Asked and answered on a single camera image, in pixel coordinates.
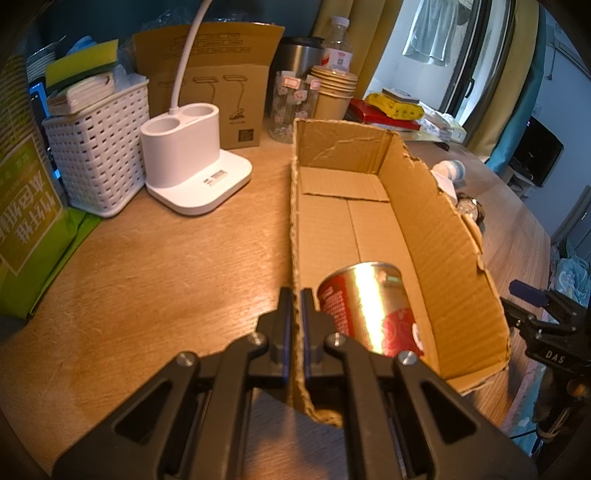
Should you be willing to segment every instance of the green plastic bag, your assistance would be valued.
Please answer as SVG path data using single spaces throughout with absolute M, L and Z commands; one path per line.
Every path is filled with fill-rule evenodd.
M 26 319 L 100 219 L 63 206 L 23 57 L 8 59 L 0 86 L 0 315 Z

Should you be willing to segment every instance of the cardboard box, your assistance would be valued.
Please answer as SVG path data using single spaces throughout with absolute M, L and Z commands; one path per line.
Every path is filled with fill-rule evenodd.
M 222 148 L 259 144 L 269 65 L 283 27 L 240 22 L 204 23 L 191 50 L 179 105 L 206 102 L 220 109 Z M 170 107 L 174 78 L 189 25 L 134 35 L 138 72 L 150 79 L 150 117 Z
M 509 329 L 482 262 L 480 230 L 456 211 L 429 168 L 409 156 L 396 133 L 369 125 L 297 120 L 295 134 L 295 291 L 316 293 L 347 265 L 389 262 L 402 272 L 429 366 L 464 394 L 505 368 Z M 335 412 L 314 408 L 304 386 L 299 302 L 297 295 L 294 404 L 339 424 Z

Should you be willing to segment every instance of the television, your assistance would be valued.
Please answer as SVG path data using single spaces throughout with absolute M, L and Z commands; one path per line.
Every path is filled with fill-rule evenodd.
M 530 117 L 509 166 L 541 187 L 564 145 L 534 117 Z

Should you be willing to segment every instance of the yellow curtain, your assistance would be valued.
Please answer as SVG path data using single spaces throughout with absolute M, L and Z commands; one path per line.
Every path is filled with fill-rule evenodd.
M 323 0 L 320 6 L 313 35 L 322 35 L 335 15 L 350 21 L 347 29 L 353 45 L 350 71 L 359 76 L 357 98 L 365 93 L 374 75 L 401 5 L 402 0 Z
M 491 103 L 467 147 L 488 160 L 508 122 L 534 56 L 539 8 L 536 0 L 515 2 L 515 28 L 509 53 Z

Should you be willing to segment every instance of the white desk lamp base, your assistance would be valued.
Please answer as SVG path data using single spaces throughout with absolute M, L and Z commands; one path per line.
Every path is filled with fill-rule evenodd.
M 191 103 L 141 127 L 149 193 L 183 215 L 203 215 L 251 179 L 252 165 L 220 149 L 219 109 Z

